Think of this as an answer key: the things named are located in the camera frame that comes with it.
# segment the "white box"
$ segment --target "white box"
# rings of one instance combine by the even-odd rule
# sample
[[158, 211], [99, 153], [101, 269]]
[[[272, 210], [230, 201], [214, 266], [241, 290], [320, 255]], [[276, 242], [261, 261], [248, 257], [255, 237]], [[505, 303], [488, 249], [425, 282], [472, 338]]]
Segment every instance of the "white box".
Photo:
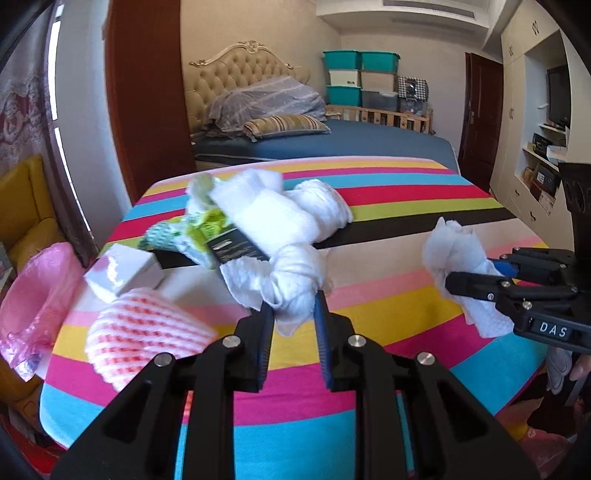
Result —
[[84, 275], [88, 286], [105, 303], [133, 288], [156, 288], [163, 278], [153, 253], [121, 244], [113, 244]]
[[371, 92], [392, 93], [398, 90], [398, 75], [388, 72], [361, 72], [363, 90]]
[[558, 162], [566, 161], [567, 148], [558, 147], [556, 145], [548, 145], [546, 148], [546, 157], [548, 161], [554, 165], [558, 165]]
[[330, 85], [342, 87], [360, 87], [359, 70], [329, 70]]

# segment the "brown door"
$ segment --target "brown door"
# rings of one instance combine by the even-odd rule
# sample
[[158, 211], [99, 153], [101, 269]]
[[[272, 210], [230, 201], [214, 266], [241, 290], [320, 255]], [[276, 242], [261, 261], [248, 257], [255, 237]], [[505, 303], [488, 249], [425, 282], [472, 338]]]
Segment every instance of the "brown door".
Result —
[[489, 191], [501, 133], [503, 65], [466, 53], [466, 109], [458, 163], [462, 176]]
[[180, 0], [112, 0], [105, 73], [113, 138], [132, 202], [196, 171], [181, 69]]

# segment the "white cloth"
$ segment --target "white cloth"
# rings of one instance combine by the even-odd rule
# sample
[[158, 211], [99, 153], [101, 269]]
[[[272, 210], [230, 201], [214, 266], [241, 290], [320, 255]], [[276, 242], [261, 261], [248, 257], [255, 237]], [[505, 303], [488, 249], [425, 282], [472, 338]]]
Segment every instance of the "white cloth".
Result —
[[275, 310], [277, 331], [291, 336], [312, 318], [316, 292], [330, 293], [326, 256], [309, 244], [288, 245], [270, 261], [252, 257], [220, 266], [232, 297], [245, 307], [261, 309], [262, 302]]
[[494, 338], [513, 331], [513, 322], [497, 311], [494, 303], [454, 296], [445, 288], [447, 275], [454, 271], [502, 276], [487, 259], [471, 228], [440, 218], [423, 246], [423, 266], [431, 274], [439, 292], [461, 305], [466, 323], [475, 324], [481, 337]]
[[221, 181], [209, 192], [209, 196], [228, 217], [234, 220], [234, 217], [265, 189], [282, 193], [283, 175], [278, 171], [251, 168], [234, 175], [228, 181]]
[[245, 170], [215, 185], [209, 197], [269, 257], [286, 245], [325, 240], [353, 221], [343, 197], [320, 180], [282, 189], [281, 173]]
[[270, 258], [286, 245], [311, 244], [320, 235], [311, 214], [273, 190], [261, 190], [250, 205], [230, 218]]
[[283, 195], [314, 216], [320, 229], [314, 242], [326, 240], [353, 221], [353, 213], [339, 192], [318, 179], [305, 180]]

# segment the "yellow cushion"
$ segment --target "yellow cushion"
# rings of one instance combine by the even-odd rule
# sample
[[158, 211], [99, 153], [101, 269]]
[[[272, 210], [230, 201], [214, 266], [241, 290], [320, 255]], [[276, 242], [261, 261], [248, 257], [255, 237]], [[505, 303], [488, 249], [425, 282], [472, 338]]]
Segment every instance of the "yellow cushion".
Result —
[[29, 167], [29, 177], [33, 187], [33, 197], [37, 205], [39, 220], [51, 217], [55, 218], [56, 214], [53, 211], [51, 197], [49, 196], [47, 183], [43, 176], [43, 160], [41, 159], [41, 155], [33, 155], [26, 159], [24, 163]]
[[20, 272], [31, 257], [50, 245], [65, 241], [55, 219], [46, 218], [31, 228], [8, 251], [8, 258], [17, 272]]
[[38, 376], [28, 382], [11, 370], [4, 358], [0, 356], [0, 400], [7, 404], [22, 400], [30, 395], [41, 383]]
[[0, 241], [9, 250], [39, 222], [27, 163], [0, 178]]

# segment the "plastic storage container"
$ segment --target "plastic storage container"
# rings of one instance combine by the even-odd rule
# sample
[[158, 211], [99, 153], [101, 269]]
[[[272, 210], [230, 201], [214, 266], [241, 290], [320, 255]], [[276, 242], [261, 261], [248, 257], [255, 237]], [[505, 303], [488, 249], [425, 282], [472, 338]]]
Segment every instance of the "plastic storage container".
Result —
[[326, 89], [332, 105], [361, 106], [361, 87], [330, 85]]
[[361, 72], [361, 86], [370, 92], [397, 92], [398, 75], [387, 72]]
[[400, 55], [390, 51], [363, 51], [363, 69], [375, 72], [398, 72]]
[[327, 70], [360, 70], [361, 53], [357, 50], [329, 50], [324, 52]]
[[398, 94], [363, 90], [361, 104], [364, 108], [398, 112]]
[[329, 70], [330, 84], [343, 87], [361, 87], [359, 70]]

